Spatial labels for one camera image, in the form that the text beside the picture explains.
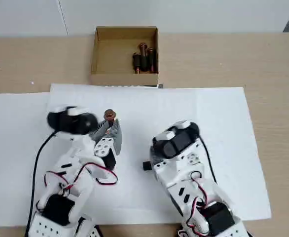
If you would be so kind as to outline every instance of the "open cardboard box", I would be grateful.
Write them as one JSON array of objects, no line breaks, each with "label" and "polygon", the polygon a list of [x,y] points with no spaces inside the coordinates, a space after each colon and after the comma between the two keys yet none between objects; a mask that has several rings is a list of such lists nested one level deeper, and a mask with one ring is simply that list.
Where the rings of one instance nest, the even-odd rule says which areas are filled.
[{"label": "open cardboard box", "polygon": [[[133,53],[146,43],[156,49],[156,73],[135,74]],[[159,76],[158,29],[156,27],[97,27],[92,57],[93,85],[157,86]]]}]

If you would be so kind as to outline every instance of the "bolt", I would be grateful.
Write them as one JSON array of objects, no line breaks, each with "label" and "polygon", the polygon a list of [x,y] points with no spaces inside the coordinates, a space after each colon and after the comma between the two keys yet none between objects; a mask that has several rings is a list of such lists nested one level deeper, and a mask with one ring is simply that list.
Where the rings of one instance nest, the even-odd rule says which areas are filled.
[{"label": "bolt", "polygon": [[116,113],[113,110],[111,110],[111,109],[106,110],[104,112],[104,119],[108,121],[108,124],[109,124],[110,127],[113,126],[115,117],[116,117]]},{"label": "bolt", "polygon": [[144,72],[148,71],[147,62],[146,62],[146,55],[145,55],[146,48],[147,48],[146,43],[139,44],[140,56],[141,56],[140,57],[141,70]]},{"label": "bolt", "polygon": [[135,73],[136,74],[139,74],[140,73],[140,67],[141,67],[141,63],[140,63],[140,61],[141,61],[141,55],[140,55],[140,53],[138,53],[138,52],[135,52],[134,54],[133,54],[133,65],[134,65],[134,70],[135,70]]},{"label": "bolt", "polygon": [[153,48],[147,48],[146,50],[147,55],[148,55],[148,67],[150,69],[151,73],[154,73],[154,53],[153,53]]}]

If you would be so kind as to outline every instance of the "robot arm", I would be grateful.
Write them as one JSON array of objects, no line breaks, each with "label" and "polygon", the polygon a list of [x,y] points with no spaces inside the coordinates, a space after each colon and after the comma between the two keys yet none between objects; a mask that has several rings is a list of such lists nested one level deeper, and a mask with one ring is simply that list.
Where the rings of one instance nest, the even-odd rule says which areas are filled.
[{"label": "robot arm", "polygon": [[144,170],[154,171],[182,215],[179,236],[248,237],[242,221],[231,211],[230,198],[205,178],[202,156],[207,153],[199,127],[180,121],[153,138]]},{"label": "robot arm", "polygon": [[107,110],[105,120],[97,123],[82,108],[49,113],[48,124],[59,136],[70,139],[72,147],[44,176],[46,190],[36,204],[30,237],[102,236],[93,218],[84,213],[84,206],[96,183],[117,182],[113,169],[121,149],[121,130],[115,115]]}]

